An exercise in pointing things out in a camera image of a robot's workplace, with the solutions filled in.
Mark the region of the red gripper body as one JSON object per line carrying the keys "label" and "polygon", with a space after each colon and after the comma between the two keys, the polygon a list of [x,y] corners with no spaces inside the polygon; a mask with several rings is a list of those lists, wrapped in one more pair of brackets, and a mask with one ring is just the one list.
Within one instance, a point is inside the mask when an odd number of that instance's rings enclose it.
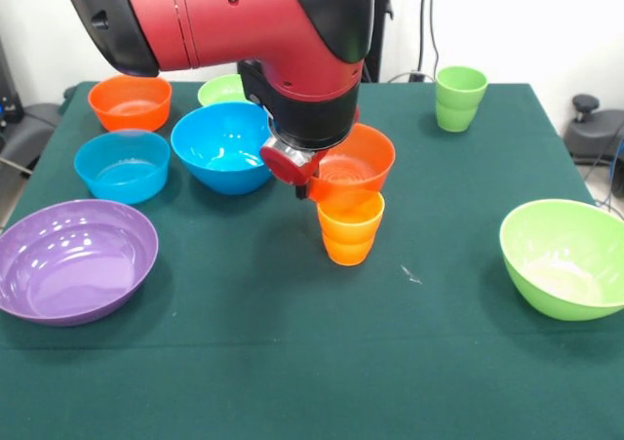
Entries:
{"label": "red gripper body", "polygon": [[316,174],[329,150],[340,144],[355,122],[360,110],[356,106],[351,117],[341,113],[333,121],[331,113],[306,113],[305,117],[287,116],[293,125],[280,126],[282,119],[275,117],[266,107],[269,135],[260,148],[260,157],[274,177],[294,186],[304,186]]}

